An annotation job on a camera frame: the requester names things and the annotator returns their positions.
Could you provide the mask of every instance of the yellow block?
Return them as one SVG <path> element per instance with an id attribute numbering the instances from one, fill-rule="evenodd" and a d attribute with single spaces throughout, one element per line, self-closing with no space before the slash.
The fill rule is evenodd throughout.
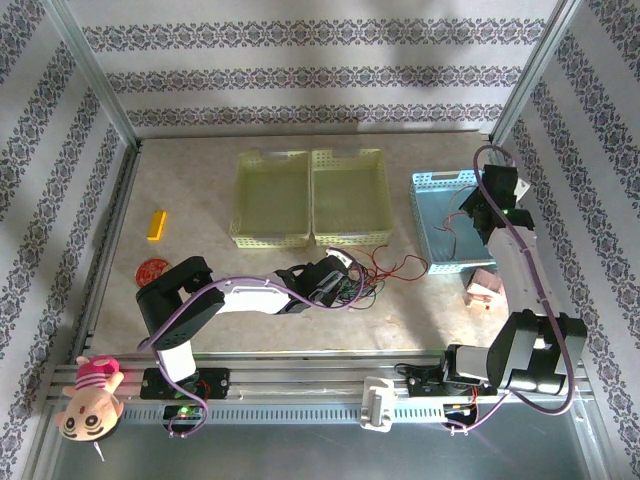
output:
<path id="1" fill-rule="evenodd" d="M 162 236 L 162 229 L 164 228 L 164 221 L 167 219 L 167 212 L 164 210 L 156 210 L 151 217 L 151 225 L 149 225 L 149 233 L 147 233 L 147 240 L 160 240 Z"/>

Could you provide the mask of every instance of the beige floor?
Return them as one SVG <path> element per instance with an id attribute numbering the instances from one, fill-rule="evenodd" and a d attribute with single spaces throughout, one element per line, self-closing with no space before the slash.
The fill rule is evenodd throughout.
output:
<path id="1" fill-rule="evenodd" d="M 264 274 L 322 258 L 323 250 L 314 245 L 297 250 L 240 250 L 235 246 L 228 227 L 241 151 L 382 148 L 395 231 L 380 259 L 392 265 L 405 254 L 419 253 L 409 205 L 411 174 L 469 168 L 481 144 L 477 133 L 145 141 L 91 352 L 132 353 L 147 336 L 135 302 L 134 275 L 149 257 L 161 256 L 176 265 L 191 255 L 202 255 L 215 271 L 230 274 Z M 162 240 L 152 243 L 146 240 L 146 232 L 156 209 L 167 210 L 168 218 Z M 419 270 L 418 266 L 408 268 L 406 275 Z M 459 275 L 427 275 L 413 283 L 392 280 L 375 306 L 366 311 L 220 315 L 192 343 L 197 352 L 422 350 L 451 342 L 487 346 L 501 328 L 506 311 L 467 309 L 462 282 Z"/>

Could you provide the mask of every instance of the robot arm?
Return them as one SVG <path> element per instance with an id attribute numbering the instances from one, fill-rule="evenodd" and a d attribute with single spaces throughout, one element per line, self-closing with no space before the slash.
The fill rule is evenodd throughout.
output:
<path id="1" fill-rule="evenodd" d="M 539 299 L 536 281 L 540 282 L 557 319 L 572 365 L 580 358 L 587 329 L 581 319 L 569 318 L 561 311 L 540 263 L 531 216 L 528 211 L 516 208 L 516 182 L 515 168 L 485 166 L 482 183 L 515 227 L 513 231 L 506 228 L 479 189 L 460 207 L 474 220 L 474 227 L 496 260 L 509 318 L 488 349 L 450 346 L 445 381 L 448 378 L 473 384 L 482 380 L 497 389 L 560 395 L 567 392 L 567 370 L 560 344 Z M 526 249 L 521 248 L 514 231 Z M 530 263 L 537 278 L 533 277 Z"/>
<path id="2" fill-rule="evenodd" d="M 215 281 L 204 258 L 190 257 L 140 289 L 136 300 L 151 337 L 167 320 L 178 315 L 154 341 L 162 366 L 169 378 L 177 383 L 195 374 L 190 340 L 214 315 L 246 311 L 283 315 L 300 313 L 309 307 L 278 286 L 311 302 L 331 306 L 350 265 L 350 259 L 330 249 L 316 264 L 297 265 L 259 277 L 264 283 L 256 281 L 256 277 L 235 277 L 233 282 L 218 282 L 219 285 L 198 295 L 185 308 L 181 290 L 188 295 L 195 294 Z"/>

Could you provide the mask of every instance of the toy face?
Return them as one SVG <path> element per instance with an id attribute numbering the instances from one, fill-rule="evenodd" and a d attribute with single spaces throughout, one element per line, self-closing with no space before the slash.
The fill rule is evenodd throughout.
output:
<path id="1" fill-rule="evenodd" d="M 75 392 L 55 422 L 65 438 L 95 441 L 118 423 L 121 414 L 122 406 L 113 395 L 101 388 L 87 387 Z"/>

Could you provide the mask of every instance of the striped wall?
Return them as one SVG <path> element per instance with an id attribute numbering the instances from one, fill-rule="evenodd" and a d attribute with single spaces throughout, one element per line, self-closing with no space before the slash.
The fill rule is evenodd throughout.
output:
<path id="1" fill-rule="evenodd" d="M 69 0 L 141 137 L 490 132 L 555 0 Z"/>
<path id="2" fill-rule="evenodd" d="M 0 0 L 0 478 L 67 359 L 124 146 L 37 0 Z"/>
<path id="3" fill-rule="evenodd" d="M 622 478 L 640 478 L 639 7 L 584 2 L 504 145 L 532 181 L 545 267 L 589 328 Z"/>

